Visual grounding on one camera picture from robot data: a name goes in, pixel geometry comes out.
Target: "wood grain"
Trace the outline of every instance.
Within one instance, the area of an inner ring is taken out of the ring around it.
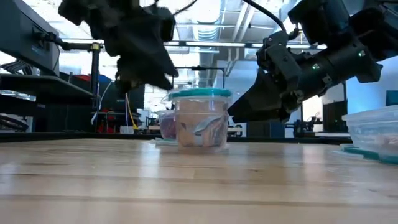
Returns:
[[[151,142],[0,144],[1,223],[397,223],[396,166],[336,146]]]

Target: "ceiling duct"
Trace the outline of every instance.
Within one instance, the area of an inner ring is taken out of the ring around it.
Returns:
[[[199,0],[195,7],[197,12],[197,23],[203,26],[193,28],[194,36],[198,41],[216,42],[220,36],[220,27],[212,26],[221,24],[225,0]],[[201,47],[201,49],[212,50],[211,47]],[[214,54],[200,53],[199,64],[204,67],[211,67]],[[211,70],[199,72],[199,87],[213,86],[215,74]]]

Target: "metal frame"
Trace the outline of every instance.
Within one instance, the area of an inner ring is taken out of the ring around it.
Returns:
[[[202,67],[202,66],[193,66],[193,67],[175,67],[176,69],[190,69],[192,71],[205,71],[205,70],[220,70],[223,72],[223,88],[225,88],[225,68],[220,67]],[[172,77],[172,86],[174,86],[174,76]]]

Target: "plastic food container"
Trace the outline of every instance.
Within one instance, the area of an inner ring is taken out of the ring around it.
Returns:
[[[345,115],[343,120],[356,147],[398,164],[398,106]]]
[[[175,115],[174,110],[165,110],[157,112],[159,115],[160,133],[166,140],[175,140]]]
[[[231,92],[214,88],[174,93],[175,125],[180,148],[222,149],[228,132]]]

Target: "workbench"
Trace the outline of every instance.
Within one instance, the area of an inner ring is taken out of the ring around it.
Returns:
[[[151,141],[0,144],[2,224],[397,223],[398,168],[338,146],[229,143],[179,152]]]

